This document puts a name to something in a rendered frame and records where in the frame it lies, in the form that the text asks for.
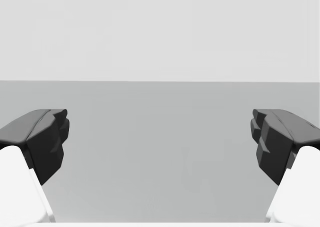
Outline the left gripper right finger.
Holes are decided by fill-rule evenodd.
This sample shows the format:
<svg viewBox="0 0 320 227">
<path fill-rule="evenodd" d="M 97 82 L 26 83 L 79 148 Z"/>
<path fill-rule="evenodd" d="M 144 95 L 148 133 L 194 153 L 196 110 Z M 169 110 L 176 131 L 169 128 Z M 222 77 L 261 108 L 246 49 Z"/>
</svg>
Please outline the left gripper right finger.
<svg viewBox="0 0 320 227">
<path fill-rule="evenodd" d="M 260 169 L 278 186 L 269 223 L 320 223 L 320 128 L 283 109 L 254 109 Z"/>
</svg>

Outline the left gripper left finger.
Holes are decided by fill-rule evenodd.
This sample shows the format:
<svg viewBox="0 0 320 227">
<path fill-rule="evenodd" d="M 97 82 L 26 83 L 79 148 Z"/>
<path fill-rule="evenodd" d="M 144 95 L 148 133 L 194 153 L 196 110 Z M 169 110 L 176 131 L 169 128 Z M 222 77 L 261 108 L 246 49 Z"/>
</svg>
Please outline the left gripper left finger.
<svg viewBox="0 0 320 227">
<path fill-rule="evenodd" d="M 60 169 L 66 109 L 36 109 L 0 128 L 0 223 L 54 223 L 42 186 Z"/>
</svg>

